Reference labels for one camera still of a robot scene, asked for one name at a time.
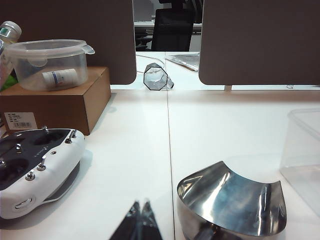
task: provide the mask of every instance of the cardboard box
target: cardboard box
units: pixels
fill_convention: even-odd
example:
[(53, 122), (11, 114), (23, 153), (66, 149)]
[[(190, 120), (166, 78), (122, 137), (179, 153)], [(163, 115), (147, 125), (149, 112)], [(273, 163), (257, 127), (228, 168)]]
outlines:
[(59, 91), (30, 91), (16, 84), (0, 92), (0, 114), (7, 133), (73, 128), (89, 135), (111, 96), (109, 69), (88, 67), (84, 84)]

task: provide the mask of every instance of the container lid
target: container lid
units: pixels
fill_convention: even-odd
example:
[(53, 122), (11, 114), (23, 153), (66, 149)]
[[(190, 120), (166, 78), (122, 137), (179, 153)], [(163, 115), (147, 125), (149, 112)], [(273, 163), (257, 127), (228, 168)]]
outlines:
[(53, 39), (10, 44), (8, 55), (19, 58), (62, 58), (79, 54), (94, 54), (95, 50), (83, 40)]
[(320, 140), (320, 108), (293, 110), (288, 114), (288, 117)]

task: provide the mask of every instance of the plastic bag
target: plastic bag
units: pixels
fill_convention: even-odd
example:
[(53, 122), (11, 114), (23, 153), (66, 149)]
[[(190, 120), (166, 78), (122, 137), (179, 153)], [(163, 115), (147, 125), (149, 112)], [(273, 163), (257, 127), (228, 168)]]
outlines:
[(166, 56), (165, 59), (182, 65), (191, 71), (199, 71), (200, 52)]

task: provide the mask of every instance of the reflective metal surface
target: reflective metal surface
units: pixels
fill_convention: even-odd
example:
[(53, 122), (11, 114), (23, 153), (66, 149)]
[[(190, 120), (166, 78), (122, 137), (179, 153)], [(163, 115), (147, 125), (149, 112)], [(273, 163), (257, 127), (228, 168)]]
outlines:
[(182, 231), (190, 240), (270, 237), (286, 226), (280, 181), (252, 181), (223, 161), (183, 179), (177, 192)]
[(163, 240), (150, 202), (134, 202), (109, 240)]

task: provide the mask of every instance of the water bottle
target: water bottle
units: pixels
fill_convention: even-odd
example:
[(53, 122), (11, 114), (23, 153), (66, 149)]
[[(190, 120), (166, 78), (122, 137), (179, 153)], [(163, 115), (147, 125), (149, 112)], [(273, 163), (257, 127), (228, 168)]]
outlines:
[(14, 69), (6, 56), (6, 46), (16, 43), (21, 33), (21, 28), (13, 21), (5, 21), (0, 25), (0, 89)]

